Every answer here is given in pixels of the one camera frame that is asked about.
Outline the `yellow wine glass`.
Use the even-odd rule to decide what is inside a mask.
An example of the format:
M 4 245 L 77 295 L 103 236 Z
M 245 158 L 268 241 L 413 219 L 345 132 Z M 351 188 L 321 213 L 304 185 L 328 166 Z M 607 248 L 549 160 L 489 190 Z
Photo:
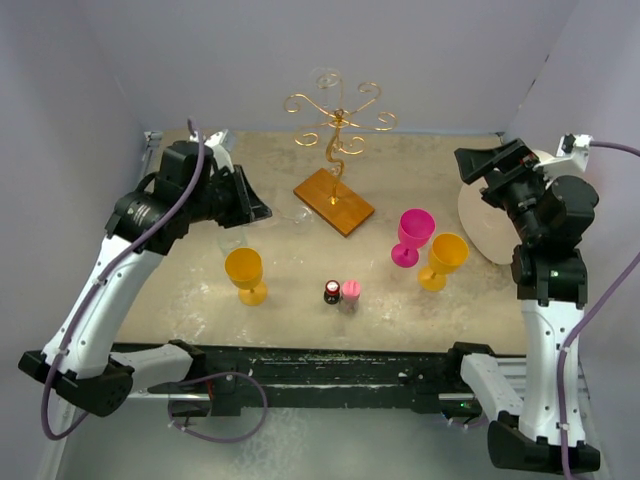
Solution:
M 419 284 L 427 291 L 443 290 L 448 276 L 467 261 L 469 253 L 469 246 L 461 236 L 450 232 L 437 235 L 429 248 L 427 265 L 419 271 Z
M 234 249 L 226 257 L 224 269 L 244 305 L 258 306 L 265 301 L 268 288 L 263 281 L 262 258 L 256 250 L 248 247 Z

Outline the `clear wine glass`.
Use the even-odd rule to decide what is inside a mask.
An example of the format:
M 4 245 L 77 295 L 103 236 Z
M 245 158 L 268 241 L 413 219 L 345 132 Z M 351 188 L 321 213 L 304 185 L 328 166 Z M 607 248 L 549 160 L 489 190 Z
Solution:
M 344 82 L 338 69 L 316 67 L 310 76 L 317 91 L 320 105 L 325 110 L 335 110 L 343 106 Z
M 269 228 L 283 227 L 295 234 L 305 234 L 311 230 L 314 214 L 306 205 L 290 203 L 287 199 L 282 201 L 279 197 L 270 198 L 266 203 L 272 212 L 267 221 Z
M 222 229 L 218 232 L 218 247 L 224 257 L 228 256 L 232 251 L 248 246 L 245 231 L 241 227 L 232 229 Z

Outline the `pink wine glass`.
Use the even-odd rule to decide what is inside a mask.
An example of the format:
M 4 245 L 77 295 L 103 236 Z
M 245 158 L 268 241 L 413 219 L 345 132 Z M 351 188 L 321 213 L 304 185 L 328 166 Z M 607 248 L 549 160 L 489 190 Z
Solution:
M 392 261 L 401 268 L 415 266 L 420 258 L 420 249 L 431 239 L 436 230 L 434 217 L 426 210 L 412 208 L 400 217 L 398 243 L 391 250 Z

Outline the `clear wine glass front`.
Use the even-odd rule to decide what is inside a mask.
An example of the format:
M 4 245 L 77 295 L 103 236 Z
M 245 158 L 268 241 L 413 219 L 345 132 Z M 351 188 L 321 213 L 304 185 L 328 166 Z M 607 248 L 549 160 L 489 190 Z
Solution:
M 232 229 L 222 229 L 218 232 L 218 247 L 224 257 L 228 256 L 232 251 L 248 246 L 245 231 L 241 227 Z

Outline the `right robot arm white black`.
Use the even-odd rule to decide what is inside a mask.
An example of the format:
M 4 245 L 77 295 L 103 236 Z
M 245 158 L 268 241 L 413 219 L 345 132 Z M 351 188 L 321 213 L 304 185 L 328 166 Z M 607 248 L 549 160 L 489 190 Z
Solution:
M 493 149 L 459 148 L 461 180 L 479 179 L 482 200 L 503 210 L 520 242 L 511 272 L 528 341 L 525 391 L 518 395 L 489 353 L 469 351 L 445 366 L 446 383 L 471 388 L 489 421 L 492 464 L 548 474 L 593 473 L 601 454 L 586 440 L 579 405 L 574 329 L 585 318 L 588 273 L 578 248 L 595 219 L 596 190 L 543 162 L 516 139 Z

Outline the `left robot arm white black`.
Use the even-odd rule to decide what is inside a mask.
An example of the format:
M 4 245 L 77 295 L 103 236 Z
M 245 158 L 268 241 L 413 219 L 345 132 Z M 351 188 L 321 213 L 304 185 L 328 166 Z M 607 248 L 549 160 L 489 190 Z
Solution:
M 19 361 L 44 386 L 40 413 L 47 414 L 52 393 L 105 417 L 133 390 L 165 383 L 184 392 L 201 388 L 206 355 L 198 348 L 172 340 L 120 354 L 112 350 L 115 336 L 146 280 L 191 225 L 214 221 L 231 229 L 271 215 L 220 134 L 167 147 L 159 170 L 116 202 L 94 268 L 63 325 Z

